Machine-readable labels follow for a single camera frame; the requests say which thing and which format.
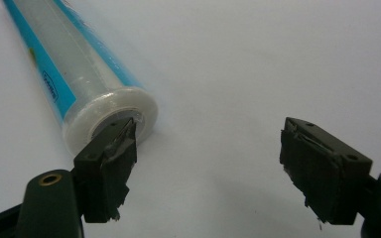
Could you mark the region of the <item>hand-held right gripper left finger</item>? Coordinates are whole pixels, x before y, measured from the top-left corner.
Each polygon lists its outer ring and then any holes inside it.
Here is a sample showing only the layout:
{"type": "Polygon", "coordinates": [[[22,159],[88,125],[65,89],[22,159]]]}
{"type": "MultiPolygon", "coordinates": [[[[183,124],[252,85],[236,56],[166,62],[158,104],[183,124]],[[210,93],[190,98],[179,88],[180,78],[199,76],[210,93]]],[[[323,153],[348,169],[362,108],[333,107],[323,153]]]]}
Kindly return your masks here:
{"type": "Polygon", "coordinates": [[[136,127],[132,118],[113,122],[78,153],[72,170],[31,179],[15,238],[83,238],[83,222],[117,221],[137,162],[136,127]]]}

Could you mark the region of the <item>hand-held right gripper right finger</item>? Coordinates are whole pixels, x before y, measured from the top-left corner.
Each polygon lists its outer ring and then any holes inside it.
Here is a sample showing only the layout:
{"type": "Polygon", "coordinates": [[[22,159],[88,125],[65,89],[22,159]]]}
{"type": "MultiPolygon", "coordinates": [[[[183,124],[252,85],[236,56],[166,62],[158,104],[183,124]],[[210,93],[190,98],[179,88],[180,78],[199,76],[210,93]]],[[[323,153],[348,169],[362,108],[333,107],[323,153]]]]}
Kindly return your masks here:
{"type": "Polygon", "coordinates": [[[319,221],[352,225],[361,238],[381,238],[381,174],[373,161],[318,125],[288,117],[281,131],[280,164],[319,221]]]}

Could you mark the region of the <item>plastic wrap roll blue label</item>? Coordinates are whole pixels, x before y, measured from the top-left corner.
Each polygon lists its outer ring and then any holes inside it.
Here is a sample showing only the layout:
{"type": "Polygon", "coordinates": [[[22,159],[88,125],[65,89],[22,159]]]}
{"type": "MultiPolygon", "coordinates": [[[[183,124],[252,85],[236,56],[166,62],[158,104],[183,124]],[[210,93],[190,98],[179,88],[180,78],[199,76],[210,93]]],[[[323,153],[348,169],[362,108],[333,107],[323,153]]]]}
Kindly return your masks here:
{"type": "Polygon", "coordinates": [[[77,155],[109,124],[137,123],[144,141],[158,116],[155,99],[67,0],[2,0],[38,72],[63,139],[77,155]]]}

